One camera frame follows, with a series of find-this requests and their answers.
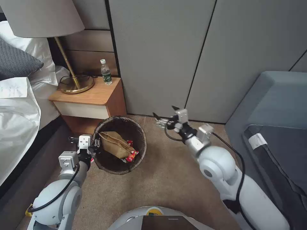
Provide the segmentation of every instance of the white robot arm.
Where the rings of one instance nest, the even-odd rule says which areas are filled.
[[[208,124],[200,126],[198,130],[191,128],[187,110],[173,108],[175,115],[170,119],[160,119],[154,113],[157,126],[163,127],[167,136],[169,135],[166,130],[174,129],[182,137],[181,141],[188,146],[192,156],[199,163],[201,173],[217,188],[221,200],[241,229],[290,229],[288,221],[274,203],[253,179],[245,175],[244,160],[241,159],[242,172],[226,149],[211,146],[209,139],[211,134],[217,136],[231,149],[233,148],[216,135]]]
[[[49,230],[56,225],[59,230],[69,230],[79,207],[81,186],[90,168],[91,153],[89,146],[92,136],[81,135],[76,138],[79,150],[64,151],[59,156],[62,168],[58,180],[44,188],[29,208],[32,218],[28,230]]]

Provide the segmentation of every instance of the headboard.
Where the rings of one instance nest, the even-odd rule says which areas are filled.
[[[0,21],[6,21],[6,17],[4,13],[0,12]],[[54,38],[47,38],[49,43],[49,48],[52,56],[52,60],[55,63],[55,65],[61,65],[68,69],[66,62],[59,50],[59,47],[57,43],[55,42]]]

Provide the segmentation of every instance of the trash can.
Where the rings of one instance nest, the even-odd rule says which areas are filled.
[[[133,162],[125,163],[105,151],[103,146],[100,145],[99,150],[93,156],[96,165],[99,169],[112,174],[123,175],[131,172],[141,163],[146,153],[147,140],[144,130],[136,121],[130,118],[113,116],[98,124],[94,131],[93,139],[100,138],[99,133],[106,131],[115,131],[126,141],[132,140],[133,147],[138,151],[138,154]]]

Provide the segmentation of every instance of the plastic bottle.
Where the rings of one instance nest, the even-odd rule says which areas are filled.
[[[105,59],[100,60],[101,63],[101,74],[103,76],[103,81],[106,83],[106,85],[111,85],[112,84],[112,77],[111,77],[111,72],[106,64]]]

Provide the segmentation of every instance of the bottle label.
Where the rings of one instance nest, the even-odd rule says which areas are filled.
[[[108,73],[108,74],[103,74],[102,76],[103,76],[103,81],[104,81],[104,82],[110,82],[110,81],[112,81],[112,78],[111,78],[111,74],[110,74],[110,73]]]

